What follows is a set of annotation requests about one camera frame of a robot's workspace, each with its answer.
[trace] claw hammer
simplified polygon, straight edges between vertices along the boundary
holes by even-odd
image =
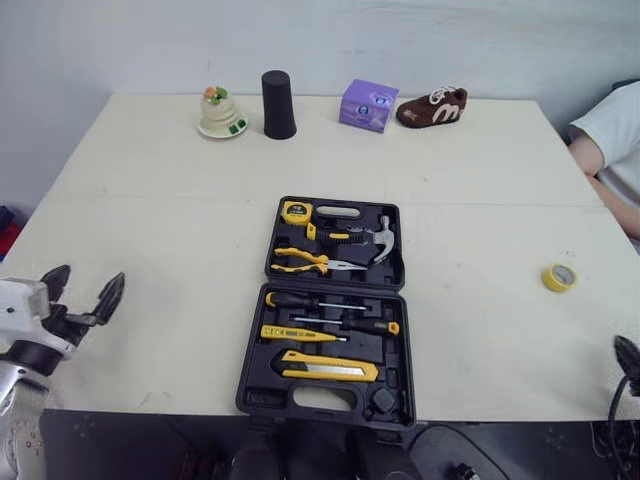
[[[372,230],[363,230],[352,228],[347,232],[335,232],[330,230],[320,230],[311,222],[307,224],[307,238],[315,240],[324,245],[382,245],[382,252],[373,259],[374,265],[381,263],[393,249],[395,243],[395,235],[389,230],[389,217],[382,215],[380,217],[380,225],[382,230],[374,232]]]

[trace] tool kit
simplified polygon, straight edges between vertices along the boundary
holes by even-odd
[[[280,200],[236,396],[241,411],[380,430],[415,423],[401,246],[395,205]],[[348,407],[298,402],[305,389]]]

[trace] black floor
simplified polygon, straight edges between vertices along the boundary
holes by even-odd
[[[600,458],[607,450],[598,425],[595,437],[589,423],[448,425],[454,429],[431,426],[424,433],[424,425],[418,425],[401,439],[425,480],[449,479],[450,469],[460,463],[473,467],[481,480],[505,478],[469,440],[511,479],[615,479],[608,460]],[[42,420],[49,480],[215,478],[195,476],[198,463],[200,471],[214,471],[216,461],[228,465],[252,439],[274,431],[279,450],[286,452],[287,478],[354,478],[349,429],[340,425],[59,411],[46,412]]]

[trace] pliers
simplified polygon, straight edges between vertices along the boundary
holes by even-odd
[[[298,272],[310,272],[311,270],[318,270],[322,275],[325,275],[329,270],[367,270],[367,267],[361,265],[354,265],[353,263],[345,262],[342,260],[329,260],[326,255],[313,255],[310,252],[305,252],[298,248],[276,248],[273,251],[274,255],[278,257],[290,256],[299,257],[311,262],[310,265],[303,265],[302,267],[284,267],[282,265],[273,264],[271,269],[276,272],[284,273],[298,273]]]

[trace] white table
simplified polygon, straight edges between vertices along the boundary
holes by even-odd
[[[534,102],[471,100],[457,124],[385,134],[297,97],[298,134],[211,142],[197,96],[112,97],[0,268],[73,268],[83,311],[123,270],[125,298],[56,371],[54,408],[235,414],[278,199],[401,210],[417,413],[440,420],[604,419],[612,337],[640,341],[640,262]],[[572,265],[577,288],[540,271]],[[640,417],[625,396],[620,417]]]

